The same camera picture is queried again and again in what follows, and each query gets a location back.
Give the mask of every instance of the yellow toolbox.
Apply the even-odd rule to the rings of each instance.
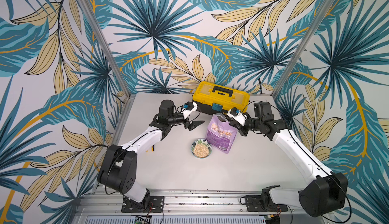
[[[233,107],[242,111],[249,103],[249,99],[250,95],[247,92],[206,81],[200,82],[193,94],[193,102],[197,103],[201,112],[210,115],[217,113],[227,114],[228,110]]]

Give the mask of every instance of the tropical leaf wallpaper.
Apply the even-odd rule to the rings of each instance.
[[[339,0],[327,23],[350,1]],[[96,17],[132,93],[192,93],[207,80],[255,94],[274,89],[322,3],[108,0]]]
[[[127,100],[119,76],[131,93],[280,88],[304,145],[348,177],[351,222],[389,223],[387,0],[335,0],[283,85],[323,0],[88,1],[117,77],[77,0],[2,0],[0,224],[70,222]]]
[[[0,223],[69,223],[127,98],[76,0],[2,3]]]
[[[348,178],[348,223],[389,223],[388,4],[331,8],[275,98],[304,145]]]

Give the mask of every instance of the rolled oats in bowl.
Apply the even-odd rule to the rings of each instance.
[[[211,143],[205,139],[197,139],[191,146],[192,154],[197,158],[206,158],[212,152]]]

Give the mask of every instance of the black cable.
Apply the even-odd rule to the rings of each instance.
[[[147,221],[147,220],[145,220],[143,217],[136,216],[135,218],[137,218],[137,219],[135,219],[135,222],[137,222],[139,219],[141,219],[141,220],[143,220],[146,224],[150,224],[150,222]]]
[[[289,208],[289,210],[291,211],[291,215],[292,215],[292,219],[291,219],[291,222],[290,222],[290,224],[292,224],[292,222],[293,222],[293,212],[292,212],[292,209],[289,207],[289,205],[286,205],[288,208]]]
[[[256,101],[251,101],[251,102],[249,102],[249,104],[247,104],[247,105],[243,108],[242,113],[244,112],[244,110],[246,109],[246,107],[247,107],[248,105],[250,105],[251,103],[253,103],[253,102],[256,102]]]
[[[162,210],[162,208],[161,207],[159,207],[159,206],[155,206],[155,207],[158,207],[159,209],[161,209],[161,211],[162,211],[162,220],[161,220],[161,222],[159,223],[159,224],[162,224],[162,222],[163,222],[163,219],[165,218],[165,215],[163,214],[163,210]]]
[[[244,196],[241,197],[241,198],[239,199],[239,203],[240,203],[241,205],[246,205],[246,204],[242,204],[242,198],[244,198]]]
[[[300,149],[324,172],[324,173],[326,173],[333,181],[334,181],[334,183],[336,183],[336,185],[338,185],[338,187],[340,188],[340,190],[344,193],[344,195],[346,196],[346,199],[347,199],[347,202],[348,202],[348,206],[350,207],[350,215],[348,216],[348,218],[347,218],[347,220],[346,221],[343,221],[343,222],[338,222],[338,221],[333,221],[333,220],[331,220],[331,219],[328,219],[327,217],[324,217],[323,215],[322,215],[322,217],[324,218],[324,219],[327,219],[327,220],[329,220],[329,221],[332,221],[332,222],[334,222],[334,223],[346,223],[346,222],[348,222],[349,220],[350,220],[350,218],[351,218],[351,215],[352,215],[352,211],[351,211],[351,204],[350,204],[350,200],[348,199],[348,197],[347,197],[347,194],[346,194],[346,192],[342,189],[342,187],[335,181],[335,179],[333,179],[326,171],[324,171],[324,169],[323,168],[321,168],[321,166],[319,166],[319,164],[318,163],[316,163],[316,161],[314,161],[313,159],[312,159],[312,157],[308,154],[308,153],[306,153],[305,152],[305,150],[300,146],[300,144],[294,139],[294,137],[292,136],[292,134],[290,133],[290,130],[288,129],[288,132],[289,132],[289,134],[290,134],[290,136],[292,137],[292,139],[293,139],[293,141],[294,141],[294,143],[295,144],[297,144],[298,145],[298,147],[300,147]]]

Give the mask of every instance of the purple snack bag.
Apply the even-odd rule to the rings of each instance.
[[[206,139],[209,143],[228,154],[238,129],[229,125],[223,114],[213,114],[207,129]]]

